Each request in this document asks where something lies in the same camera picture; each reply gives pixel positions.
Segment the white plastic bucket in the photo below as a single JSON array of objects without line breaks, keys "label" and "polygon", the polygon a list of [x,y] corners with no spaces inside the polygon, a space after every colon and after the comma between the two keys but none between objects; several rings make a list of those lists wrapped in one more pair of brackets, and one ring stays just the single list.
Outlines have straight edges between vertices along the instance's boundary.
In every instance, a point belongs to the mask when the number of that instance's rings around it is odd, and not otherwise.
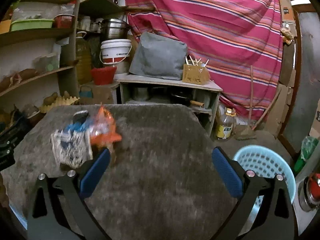
[{"label": "white plastic bucket", "polygon": [[99,59],[103,65],[110,66],[123,62],[132,50],[129,39],[103,41],[100,46]]}]

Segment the light blue plastic basket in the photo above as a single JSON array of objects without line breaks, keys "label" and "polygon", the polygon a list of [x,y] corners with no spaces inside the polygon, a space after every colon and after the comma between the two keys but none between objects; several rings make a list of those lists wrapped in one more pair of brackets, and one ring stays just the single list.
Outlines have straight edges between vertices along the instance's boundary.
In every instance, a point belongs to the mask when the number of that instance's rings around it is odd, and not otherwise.
[{"label": "light blue plastic basket", "polygon": [[[292,204],[296,192],[295,177],[289,164],[279,154],[264,146],[249,145],[240,148],[233,157],[233,160],[237,161],[245,171],[252,170],[255,175],[259,177],[273,179],[275,176],[281,175],[287,186],[290,205]],[[283,191],[279,192],[279,196],[280,200],[277,201],[275,214],[281,215],[280,212],[282,212],[282,217],[288,218],[290,205],[289,207],[280,207],[281,204],[284,205],[287,203]],[[252,211],[240,231],[239,236],[249,232],[251,229],[263,203],[263,198],[264,195],[257,196]]]}]

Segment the low wooden cabinet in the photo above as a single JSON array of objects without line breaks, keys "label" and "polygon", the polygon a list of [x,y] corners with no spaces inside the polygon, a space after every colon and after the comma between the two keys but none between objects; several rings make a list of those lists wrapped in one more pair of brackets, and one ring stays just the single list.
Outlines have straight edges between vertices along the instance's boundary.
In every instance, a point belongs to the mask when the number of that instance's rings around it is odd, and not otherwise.
[{"label": "low wooden cabinet", "polygon": [[181,80],[157,79],[133,74],[122,76],[117,81],[120,93],[118,103],[185,105],[196,114],[206,132],[212,133],[222,92],[222,88],[214,81],[196,85]]}]

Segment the wooden utensil holder box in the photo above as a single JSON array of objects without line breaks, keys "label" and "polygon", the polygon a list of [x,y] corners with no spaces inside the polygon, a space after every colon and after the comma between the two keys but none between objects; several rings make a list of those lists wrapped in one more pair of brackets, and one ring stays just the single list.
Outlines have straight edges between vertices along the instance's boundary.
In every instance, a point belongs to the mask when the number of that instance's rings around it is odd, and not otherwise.
[{"label": "wooden utensil holder box", "polygon": [[210,81],[210,74],[202,59],[192,58],[190,55],[185,57],[182,81],[195,85],[205,85]]}]

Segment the yellow label oil bottle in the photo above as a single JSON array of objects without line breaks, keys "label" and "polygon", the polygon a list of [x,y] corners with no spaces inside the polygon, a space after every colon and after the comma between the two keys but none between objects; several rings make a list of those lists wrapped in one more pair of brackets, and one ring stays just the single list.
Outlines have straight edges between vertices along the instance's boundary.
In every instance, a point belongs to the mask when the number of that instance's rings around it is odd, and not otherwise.
[{"label": "yellow label oil bottle", "polygon": [[233,133],[236,126],[236,111],[233,108],[225,107],[223,112],[218,111],[216,116],[215,135],[217,139],[226,140]]}]

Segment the red striped hanging cloth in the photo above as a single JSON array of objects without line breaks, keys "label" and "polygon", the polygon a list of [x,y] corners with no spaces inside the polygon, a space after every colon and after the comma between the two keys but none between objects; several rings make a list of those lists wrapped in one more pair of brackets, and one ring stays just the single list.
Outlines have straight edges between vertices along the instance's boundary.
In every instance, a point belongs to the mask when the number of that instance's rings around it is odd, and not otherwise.
[{"label": "red striped hanging cloth", "polygon": [[257,120],[273,100],[283,57],[279,0],[125,0],[133,35],[184,42],[222,88],[221,102]]}]

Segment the red plastic basket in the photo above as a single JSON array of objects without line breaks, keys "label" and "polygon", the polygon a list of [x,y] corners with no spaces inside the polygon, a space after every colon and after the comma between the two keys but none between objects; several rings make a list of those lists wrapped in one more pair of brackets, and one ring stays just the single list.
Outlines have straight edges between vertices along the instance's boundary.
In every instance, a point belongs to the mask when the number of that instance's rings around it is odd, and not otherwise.
[{"label": "red plastic basket", "polygon": [[109,85],[114,80],[116,67],[93,68],[91,70],[92,79],[95,85]]}]

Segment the green plastic tray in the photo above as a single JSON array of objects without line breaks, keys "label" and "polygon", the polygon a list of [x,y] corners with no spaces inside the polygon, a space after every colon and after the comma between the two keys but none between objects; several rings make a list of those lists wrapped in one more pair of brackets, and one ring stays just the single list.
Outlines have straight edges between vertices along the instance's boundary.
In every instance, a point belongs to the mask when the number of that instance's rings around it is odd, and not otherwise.
[{"label": "green plastic tray", "polygon": [[47,29],[52,27],[53,22],[53,19],[16,20],[11,23],[10,30]]}]

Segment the grey wooden door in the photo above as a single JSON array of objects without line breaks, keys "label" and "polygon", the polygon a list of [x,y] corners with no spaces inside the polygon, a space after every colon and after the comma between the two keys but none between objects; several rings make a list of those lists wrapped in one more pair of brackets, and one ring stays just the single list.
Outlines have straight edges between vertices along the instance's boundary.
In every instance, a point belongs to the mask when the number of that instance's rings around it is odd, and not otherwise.
[{"label": "grey wooden door", "polygon": [[297,19],[295,85],[278,139],[291,156],[300,152],[319,101],[319,15],[311,4],[294,5]]}]

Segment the orange snack wrapper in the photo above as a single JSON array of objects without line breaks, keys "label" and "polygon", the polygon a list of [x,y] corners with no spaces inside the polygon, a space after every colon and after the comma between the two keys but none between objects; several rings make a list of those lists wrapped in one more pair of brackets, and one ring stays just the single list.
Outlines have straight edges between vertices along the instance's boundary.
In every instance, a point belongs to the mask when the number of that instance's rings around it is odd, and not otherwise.
[{"label": "orange snack wrapper", "polygon": [[114,143],[122,140],[122,136],[117,133],[116,129],[116,121],[111,112],[105,106],[100,106],[89,126],[91,145],[98,149],[107,148],[112,153]]}]

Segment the yellow egg tray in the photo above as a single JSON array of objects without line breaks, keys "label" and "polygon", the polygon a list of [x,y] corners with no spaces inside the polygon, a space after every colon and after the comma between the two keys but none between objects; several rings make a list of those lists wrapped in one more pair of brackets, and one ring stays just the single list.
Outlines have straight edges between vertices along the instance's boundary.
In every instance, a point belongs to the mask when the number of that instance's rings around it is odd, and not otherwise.
[{"label": "yellow egg tray", "polygon": [[68,99],[62,98],[62,97],[57,97],[57,99],[51,104],[51,105],[42,105],[40,107],[40,112],[41,113],[47,113],[50,111],[52,108],[57,107],[57,106],[70,106],[78,102],[80,98],[77,98],[76,96],[70,97]]}]

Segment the steel cooking pot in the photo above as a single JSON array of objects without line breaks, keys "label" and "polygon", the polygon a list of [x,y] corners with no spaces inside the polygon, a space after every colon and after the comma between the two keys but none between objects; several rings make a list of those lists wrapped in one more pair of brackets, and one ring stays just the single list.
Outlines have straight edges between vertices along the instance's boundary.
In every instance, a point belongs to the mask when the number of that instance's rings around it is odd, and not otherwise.
[{"label": "steel cooking pot", "polygon": [[125,39],[129,31],[129,25],[120,19],[104,19],[101,22],[101,38],[105,40]]}]

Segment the grey cloth covered appliance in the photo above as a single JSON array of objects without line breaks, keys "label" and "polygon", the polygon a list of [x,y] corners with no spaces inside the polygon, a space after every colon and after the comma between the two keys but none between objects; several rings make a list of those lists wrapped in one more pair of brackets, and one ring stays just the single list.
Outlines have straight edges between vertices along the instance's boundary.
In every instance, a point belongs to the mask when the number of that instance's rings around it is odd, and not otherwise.
[{"label": "grey cloth covered appliance", "polygon": [[185,43],[153,33],[143,33],[129,73],[167,80],[181,80],[188,47]]}]

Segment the red lidded steel container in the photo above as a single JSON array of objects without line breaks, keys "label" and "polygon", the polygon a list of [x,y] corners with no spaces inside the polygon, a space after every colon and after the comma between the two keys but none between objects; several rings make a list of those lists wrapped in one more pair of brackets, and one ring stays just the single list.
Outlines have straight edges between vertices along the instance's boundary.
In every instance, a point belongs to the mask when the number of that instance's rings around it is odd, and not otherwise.
[{"label": "red lidded steel container", "polygon": [[319,207],[319,173],[313,173],[304,179],[299,193],[299,204],[305,212]]}]

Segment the black white printed packet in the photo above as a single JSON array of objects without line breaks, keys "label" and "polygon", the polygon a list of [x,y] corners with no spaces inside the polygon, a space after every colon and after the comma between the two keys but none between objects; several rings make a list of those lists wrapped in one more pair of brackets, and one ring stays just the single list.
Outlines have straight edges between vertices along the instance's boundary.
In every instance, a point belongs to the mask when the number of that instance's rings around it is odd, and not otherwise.
[{"label": "black white printed packet", "polygon": [[59,131],[50,135],[52,151],[58,166],[80,168],[84,162],[93,159],[89,131]]}]

